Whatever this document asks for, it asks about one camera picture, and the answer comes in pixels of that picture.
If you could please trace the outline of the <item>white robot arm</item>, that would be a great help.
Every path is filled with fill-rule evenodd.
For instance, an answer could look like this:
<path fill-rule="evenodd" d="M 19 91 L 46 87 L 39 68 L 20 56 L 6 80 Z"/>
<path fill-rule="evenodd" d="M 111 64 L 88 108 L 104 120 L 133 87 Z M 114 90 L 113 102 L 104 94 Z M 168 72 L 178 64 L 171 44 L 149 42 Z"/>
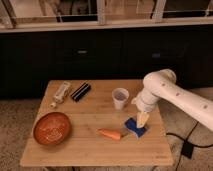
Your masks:
<path fill-rule="evenodd" d="M 132 99 L 140 112 L 151 112 L 159 99 L 165 99 L 213 131 L 213 101 L 191 93 L 176 85 L 176 75 L 171 69 L 147 74 L 143 89 Z"/>

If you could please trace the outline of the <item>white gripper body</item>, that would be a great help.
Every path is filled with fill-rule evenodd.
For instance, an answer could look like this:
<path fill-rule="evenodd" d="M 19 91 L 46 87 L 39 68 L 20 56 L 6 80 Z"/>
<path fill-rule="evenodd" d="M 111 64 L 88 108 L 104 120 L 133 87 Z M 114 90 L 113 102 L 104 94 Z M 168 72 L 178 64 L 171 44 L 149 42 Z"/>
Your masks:
<path fill-rule="evenodd" d="M 131 101 L 141 112 L 151 112 L 157 105 L 159 97 L 143 88 Z"/>

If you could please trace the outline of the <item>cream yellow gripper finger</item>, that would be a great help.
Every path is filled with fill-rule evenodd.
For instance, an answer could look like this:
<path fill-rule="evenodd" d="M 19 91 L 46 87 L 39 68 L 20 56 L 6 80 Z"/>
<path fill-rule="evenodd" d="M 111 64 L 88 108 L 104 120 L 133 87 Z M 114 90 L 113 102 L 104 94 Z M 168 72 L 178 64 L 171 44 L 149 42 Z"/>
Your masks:
<path fill-rule="evenodd" d="M 148 119 L 149 119 L 149 114 L 148 113 L 146 113 L 146 112 L 138 112 L 137 113 L 137 121 L 136 121 L 137 127 L 138 128 L 144 127 L 146 122 L 148 121 Z"/>

